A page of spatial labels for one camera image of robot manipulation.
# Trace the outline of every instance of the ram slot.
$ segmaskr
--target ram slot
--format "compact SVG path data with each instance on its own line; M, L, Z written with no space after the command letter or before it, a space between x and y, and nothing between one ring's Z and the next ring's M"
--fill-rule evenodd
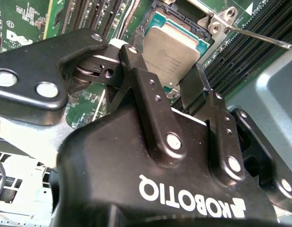
M123 0L117 0L116 3L114 4L112 11L111 11L112 13L110 13L110 15L109 15L108 23L105 26L105 29L103 32L104 37L106 37L108 35L108 32L113 24L114 19L116 18L117 12L118 12L122 2L123 2Z
M63 20L60 27L60 34L67 33L74 29L76 16L80 9L81 0L68 0L64 9Z

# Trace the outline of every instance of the black memory slot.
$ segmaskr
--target black memory slot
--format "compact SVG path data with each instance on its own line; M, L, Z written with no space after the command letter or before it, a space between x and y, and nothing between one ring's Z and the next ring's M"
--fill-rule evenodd
M117 0L112 8L112 13L109 15L108 23L104 29L103 36L106 37L121 6L122 0Z
M271 20L269 20L269 23L264 23L261 28L258 29L258 32L262 35L266 35L272 38L277 38L277 31L281 30L283 26L271 26L271 24L282 24L282 21L287 21L287 19L284 20L284 18L288 18L287 17L287 8L286 7L282 7L277 9L279 11L279 17L275 17L272 18ZM247 42L240 46L237 49L237 52L239 53L249 53L253 47L255 45L257 45L259 43L258 39L254 39L254 38L249 38L247 40ZM268 43L264 43L263 45L265 46L261 46L260 48L263 49L264 47L268 46ZM242 68L242 64L244 62L241 62L241 59L245 58L245 54L236 54L235 58L229 58L228 60L226 60L224 62L224 67L223 69L220 69L218 72L215 73L215 77L212 78L211 82L211 86L215 87L217 84L219 84L219 79L223 79L223 77L227 77L229 76L229 74L231 72L233 72L233 69L235 68Z
M94 16L94 19L93 19L92 23L91 23L91 27L90 27L91 29L96 30L96 28L97 28L97 26L98 26L98 24L100 22L100 19L102 18L101 14L103 12L105 12L105 10L104 10L105 7L108 7L107 0L101 0L100 4L99 4L99 8L98 8L98 10L97 10L97 12L96 12L96 14Z
M110 4L109 4L109 6L107 8L107 11L106 11L106 14L105 14L104 18L102 19L102 24L98 29L98 33L101 34L101 35L104 34L104 30L107 27L108 21L111 18L111 16L113 15L113 8L114 8L114 6L116 4L116 1L117 0L111 0L110 1Z
M84 0L77 0L76 1L76 6L74 7L73 14L71 16L71 19L69 20L69 25L68 25L68 31L74 31L75 30L75 25L78 22L79 18L78 15L81 11L81 6Z
M82 0L68 0L64 8L63 19L60 26L60 34L64 34L74 30L76 17L80 9Z
M275 39L292 39L292 1L276 1L263 7L244 28ZM205 70L211 87L223 96L249 78L279 47L237 35Z
M82 0L77 20L75 23L75 30L82 28L83 20L89 8L88 6L90 2L92 3L92 0Z
M292 39L292 27L290 28L291 32L287 34L283 40L289 41ZM245 68L240 72L239 76L236 76L235 79L231 81L231 83L223 86L221 89L221 93L224 96L228 95L231 91L233 91L241 82L243 82L246 77L255 72L255 70L263 64L263 59L268 59L271 55L275 54L280 48L277 46L270 45L264 52L261 53L250 65L248 68Z
M284 40L284 41L289 41L290 38L292 38L292 17L291 20L288 21L288 25L290 27L289 30L289 35L288 34L288 30L287 29L282 29L281 27L275 27L274 31L271 32L270 34L276 34L276 35L271 35L273 37L277 37L278 39ZM278 50L279 48L277 48L274 45L271 45L269 43L266 42L262 42L259 40L256 40L256 42L253 42L253 47L250 49L248 49L246 53L248 53L247 55L244 56L240 56L238 58L239 61L236 62L236 64L238 64L240 67L237 68L236 70L229 70L226 73L226 77L222 78L220 83L217 83L213 86L213 88L218 89L218 90L223 90L225 87L227 87L227 81L233 81L237 75L240 75L242 72L244 72L244 74L246 74L245 76L248 76L250 74L251 71L253 71L252 69L254 69L256 65L260 66L261 64L263 64L263 61L265 61L266 59L269 58L269 56L271 56L272 54L269 53L269 49L272 50Z
M90 10L90 17L86 20L85 27L92 28L93 22L97 20L100 14L100 0L95 0Z
M71 7L72 7L72 2L73 2L73 0L67 0L66 1L65 8L64 8L64 11L63 11L62 20L61 20L61 26L60 26L59 34L64 34L65 31L66 31L67 22L69 20L70 11L71 11Z

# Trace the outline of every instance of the screw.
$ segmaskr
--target screw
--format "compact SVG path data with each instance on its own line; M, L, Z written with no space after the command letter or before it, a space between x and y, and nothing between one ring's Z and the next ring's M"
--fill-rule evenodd
M215 95L216 95L217 98L223 99L223 97L219 93L216 93Z
M181 148L182 143L179 139L179 137L177 137L176 135L172 134L172 133L168 133L166 136L167 139L167 143L169 144L169 146L174 149L174 150L178 150Z
M232 135L232 130L231 130L231 129L227 129L226 131L227 131L227 133L228 133L229 135Z
M247 115L246 115L243 111L241 111L240 114L241 114L244 118L247 118Z
M157 102L160 102L162 99L161 99L161 97L159 96L159 95L156 95L155 96L155 101L157 101Z
M98 34L96 34L96 33L92 34L91 37L93 39L95 39L96 41L99 41L99 42L102 42L103 41L103 39Z
M137 53L136 48L134 48L133 46L129 47L128 49L133 53Z
M0 86L10 87L18 82L17 77L9 71L0 71Z
M281 182L282 182L283 188L284 188L286 191L288 191L288 192L292 192L291 185L290 185L285 179L282 179Z
M39 95L46 98L54 98L59 93L57 86L50 82L42 82L38 84L36 91Z
M228 163L233 171L239 172L241 170L240 163L236 160L235 157L229 156Z

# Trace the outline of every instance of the green circuit board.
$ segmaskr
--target green circuit board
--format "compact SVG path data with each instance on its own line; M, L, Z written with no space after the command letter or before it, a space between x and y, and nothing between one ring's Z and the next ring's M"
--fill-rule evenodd
M49 2L0 0L0 52L42 40Z
M59 34L62 13L65 7L66 0L50 0L44 39L55 37Z

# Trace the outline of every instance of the black bracket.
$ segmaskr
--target black bracket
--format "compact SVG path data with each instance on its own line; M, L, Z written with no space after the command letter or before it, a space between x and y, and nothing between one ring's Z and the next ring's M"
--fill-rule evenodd
M143 56L123 45L120 60L124 81L108 105L109 112L132 102L133 93L152 158L162 166L174 166L187 154L185 139L156 74L147 70Z
M252 118L240 109L231 113L238 126L246 170L276 206L292 212L292 171Z
M17 82L0 86L0 115L40 125L57 123L68 101L67 87L76 64L106 47L107 42L93 30L80 29L1 53L0 72L13 75ZM58 90L56 96L37 93L37 86L44 82Z
M204 106L194 115L204 121L209 132L209 166L212 173L225 185L245 179L234 117L228 112L220 94L210 91Z
M220 94L211 90L202 67L192 67L180 81L184 110L207 123L209 131L209 166L225 185L245 179L245 169L234 118Z

